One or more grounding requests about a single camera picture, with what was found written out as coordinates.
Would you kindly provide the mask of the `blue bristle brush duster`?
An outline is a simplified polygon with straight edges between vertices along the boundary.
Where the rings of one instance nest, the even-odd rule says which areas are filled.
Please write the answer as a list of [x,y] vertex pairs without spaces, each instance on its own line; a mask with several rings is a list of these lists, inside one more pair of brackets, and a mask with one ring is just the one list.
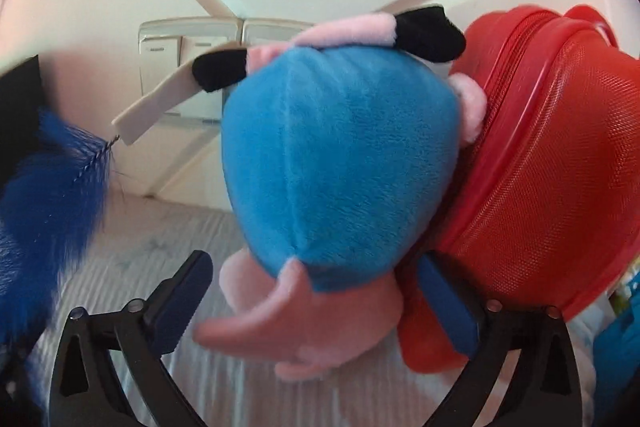
[[116,141],[39,114],[40,147],[1,193],[1,342],[49,321],[58,284],[103,215]]

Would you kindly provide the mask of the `blue pink pig plush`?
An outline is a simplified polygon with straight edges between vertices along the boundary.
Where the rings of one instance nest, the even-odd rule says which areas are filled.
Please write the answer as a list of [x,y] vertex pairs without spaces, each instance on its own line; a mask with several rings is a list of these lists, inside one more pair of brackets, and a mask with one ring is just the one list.
[[396,329],[395,268],[442,203],[487,112],[439,5],[301,32],[231,89],[221,159],[244,246],[219,272],[231,314],[201,346],[285,381],[336,369]]

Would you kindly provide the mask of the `red plastic toy suitcase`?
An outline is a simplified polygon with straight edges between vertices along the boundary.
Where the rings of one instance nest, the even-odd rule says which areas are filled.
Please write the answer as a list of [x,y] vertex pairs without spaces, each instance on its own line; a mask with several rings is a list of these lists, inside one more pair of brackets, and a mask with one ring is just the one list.
[[465,38],[452,68],[487,114],[416,251],[484,299],[571,319],[638,254],[639,62],[588,5],[490,12]]

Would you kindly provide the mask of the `white wall socket panel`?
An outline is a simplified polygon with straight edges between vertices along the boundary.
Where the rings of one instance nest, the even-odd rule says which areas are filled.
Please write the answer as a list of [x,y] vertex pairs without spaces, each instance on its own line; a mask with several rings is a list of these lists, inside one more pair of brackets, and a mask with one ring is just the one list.
[[144,129],[160,117],[219,120],[224,92],[281,55],[308,23],[274,18],[195,17],[141,26],[142,98],[131,117]]

